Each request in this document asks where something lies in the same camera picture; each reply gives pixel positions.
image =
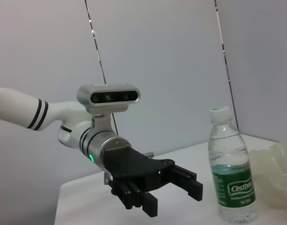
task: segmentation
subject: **green bottle label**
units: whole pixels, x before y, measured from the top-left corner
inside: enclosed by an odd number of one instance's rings
[[[250,168],[234,174],[213,173],[213,179],[218,203],[222,206],[239,208],[256,200]]]

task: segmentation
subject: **white table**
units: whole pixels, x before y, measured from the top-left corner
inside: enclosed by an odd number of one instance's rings
[[[274,142],[243,136],[248,150],[269,147]],[[121,201],[103,184],[103,173],[68,182],[61,186],[55,225],[226,225],[217,214],[217,200],[208,162],[208,143],[155,157],[170,158],[197,173],[204,185],[203,200],[168,184],[151,194],[158,199],[158,216],[150,218],[141,208],[126,210]],[[287,211],[272,209],[257,201],[259,219],[255,225],[287,225]]]

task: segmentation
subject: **bottle cap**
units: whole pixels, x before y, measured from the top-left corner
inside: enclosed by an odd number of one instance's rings
[[[219,123],[233,118],[230,107],[218,107],[210,110],[210,119],[212,123]]]

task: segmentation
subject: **white wall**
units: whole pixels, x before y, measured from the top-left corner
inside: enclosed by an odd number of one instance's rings
[[[118,133],[156,154],[207,141],[208,112],[232,105],[213,0],[88,0],[107,82],[141,100]]]
[[[217,0],[242,133],[287,142],[287,0]]]
[[[0,87],[60,102],[86,83],[103,79],[84,1],[0,1]],[[60,185],[97,171],[57,141],[59,127],[0,121],[1,225],[53,224]]]

